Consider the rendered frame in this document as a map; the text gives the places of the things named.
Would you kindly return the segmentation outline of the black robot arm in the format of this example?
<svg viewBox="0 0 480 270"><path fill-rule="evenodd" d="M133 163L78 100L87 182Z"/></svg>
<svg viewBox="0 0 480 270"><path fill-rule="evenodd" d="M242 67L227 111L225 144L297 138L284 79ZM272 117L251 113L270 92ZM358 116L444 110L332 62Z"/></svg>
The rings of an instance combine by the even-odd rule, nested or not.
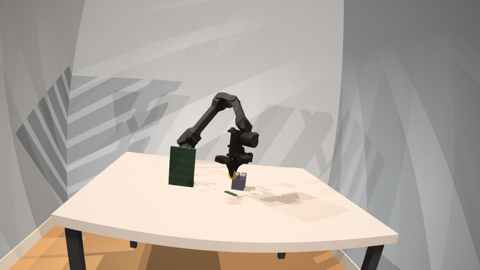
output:
<svg viewBox="0 0 480 270"><path fill-rule="evenodd" d="M243 145L251 148L256 148L258 145L258 133L251 131L252 125L245 116L238 97L232 94L219 92L215 95L211 102L211 107L205 112L199 121L179 137L177 143L179 147L194 148L199 140L202 139L200 134L206 128L206 125L211 122L215 115L226 108L233 107L235 112L235 125L239 130L231 127L227 132L231 133L230 143L235 145ZM234 158L235 157L235 158ZM245 153L244 148L241 151L238 149L233 153L233 159L236 159L239 164L248 164L253 159L253 153Z"/></svg>

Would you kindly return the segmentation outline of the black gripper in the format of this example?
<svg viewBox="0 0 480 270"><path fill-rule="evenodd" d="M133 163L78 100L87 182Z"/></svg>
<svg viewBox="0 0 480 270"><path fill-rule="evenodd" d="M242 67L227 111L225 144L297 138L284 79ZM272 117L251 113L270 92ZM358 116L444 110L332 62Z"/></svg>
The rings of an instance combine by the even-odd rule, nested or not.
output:
<svg viewBox="0 0 480 270"><path fill-rule="evenodd" d="M227 147L229 147L229 153L226 154L226 156L220 155L215 157L215 161L220 163L220 164L226 164L229 175L230 177L233 177L234 171L236 172L238 170L238 167L241 166L239 162L236 159L233 159L233 153L235 152L236 149L241 151L243 148L242 145L235 145L235 144L229 144Z"/></svg>

